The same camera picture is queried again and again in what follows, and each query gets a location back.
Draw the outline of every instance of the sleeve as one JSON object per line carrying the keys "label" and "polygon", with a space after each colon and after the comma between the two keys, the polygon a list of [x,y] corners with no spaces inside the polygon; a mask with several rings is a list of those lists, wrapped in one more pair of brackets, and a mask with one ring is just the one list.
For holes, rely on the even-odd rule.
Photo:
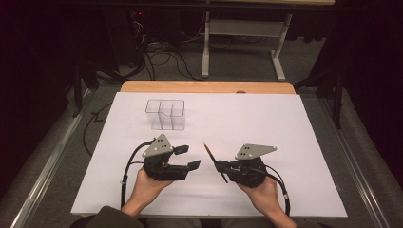
{"label": "sleeve", "polygon": [[317,223],[311,222],[311,221],[306,221],[306,222],[300,224],[298,226],[298,228],[322,228],[322,226],[320,226]]}
{"label": "sleeve", "polygon": [[142,224],[133,217],[116,210],[112,207],[105,206],[92,219],[86,228],[143,228]]}

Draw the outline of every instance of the metal rail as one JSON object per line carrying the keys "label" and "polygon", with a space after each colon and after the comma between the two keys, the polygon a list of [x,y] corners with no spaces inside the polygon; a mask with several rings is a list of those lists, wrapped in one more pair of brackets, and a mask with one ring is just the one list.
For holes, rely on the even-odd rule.
{"label": "metal rail", "polygon": [[373,220],[375,227],[389,228],[390,227],[389,223],[386,220],[378,204],[373,189],[371,188],[370,184],[367,182],[364,174],[359,168],[354,153],[350,148],[350,146],[347,144],[343,132],[337,128],[335,122],[332,119],[332,108],[325,99],[320,99],[319,104],[326,112],[326,117],[328,118],[329,123],[331,124],[333,130],[335,131],[337,139],[342,146],[344,159],[346,160],[347,166],[350,169],[350,173],[352,174],[353,180],[355,181],[355,185],[358,189],[358,192],[362,197],[365,206],[367,207],[367,210],[371,216],[371,219]]}
{"label": "metal rail", "polygon": [[54,175],[56,174],[57,168],[59,167],[59,164],[65,155],[65,147],[83,116],[82,115],[83,110],[86,109],[92,97],[93,93],[91,93],[89,89],[87,89],[86,93],[84,94],[85,103],[83,105],[81,113],[79,113],[77,117],[73,119],[70,127],[66,131],[65,136],[53,149],[47,163],[45,164],[44,169],[39,175],[38,180],[33,185],[27,199],[25,200],[23,206],[21,207],[18,215],[15,217],[14,222],[11,225],[11,228],[29,227],[29,223],[32,220],[32,217],[34,216],[36,209],[41,203],[43,196],[47,192],[48,187]]}
{"label": "metal rail", "polygon": [[282,12],[291,14],[300,13],[333,13],[333,14],[351,14],[365,12],[368,10],[366,5],[360,7],[341,7],[337,5],[317,6],[317,5],[291,5],[291,4],[259,4],[259,3],[155,3],[155,2],[125,2],[125,1],[76,1],[62,0],[59,5],[66,7],[79,8],[136,8],[143,10],[196,10],[196,11],[242,11],[245,12]]}

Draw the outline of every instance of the table leg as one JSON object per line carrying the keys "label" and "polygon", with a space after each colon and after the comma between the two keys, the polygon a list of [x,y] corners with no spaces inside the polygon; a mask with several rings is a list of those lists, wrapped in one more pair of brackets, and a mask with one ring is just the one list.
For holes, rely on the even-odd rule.
{"label": "table leg", "polygon": [[210,38],[210,12],[205,13],[205,23],[204,23],[204,50],[202,53],[201,61],[201,77],[208,78],[208,69],[210,65],[210,49],[209,49],[209,38]]}
{"label": "table leg", "polygon": [[271,51],[271,57],[273,65],[275,66],[275,71],[279,81],[285,81],[284,72],[282,71],[281,63],[279,61],[279,54],[281,53],[282,46],[284,45],[285,36],[287,35],[288,28],[290,27],[291,18],[293,14],[287,14],[284,26],[282,27],[281,34],[278,38],[278,46],[276,50]]}

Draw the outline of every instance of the white stand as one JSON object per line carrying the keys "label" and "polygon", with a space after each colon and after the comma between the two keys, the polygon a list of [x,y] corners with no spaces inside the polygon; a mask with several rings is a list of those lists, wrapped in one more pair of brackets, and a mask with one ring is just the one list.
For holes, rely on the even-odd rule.
{"label": "white stand", "polygon": [[240,21],[240,20],[210,20],[210,12],[205,14],[205,30],[204,30],[204,49],[201,62],[201,76],[208,78],[208,70],[210,64],[209,36],[210,34],[219,35],[245,35],[245,36],[262,36],[262,37],[278,37],[278,46],[276,50],[271,50],[270,55],[279,81],[285,81],[284,72],[282,71],[279,61],[279,54],[284,44],[285,36],[292,14],[287,14],[284,22],[261,22],[261,21]]}

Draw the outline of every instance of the transparent box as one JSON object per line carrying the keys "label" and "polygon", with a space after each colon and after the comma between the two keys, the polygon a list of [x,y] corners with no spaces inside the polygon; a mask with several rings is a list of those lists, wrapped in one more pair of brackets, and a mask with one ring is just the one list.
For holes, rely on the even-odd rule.
{"label": "transparent box", "polygon": [[145,113],[153,130],[184,130],[182,100],[148,100]]}

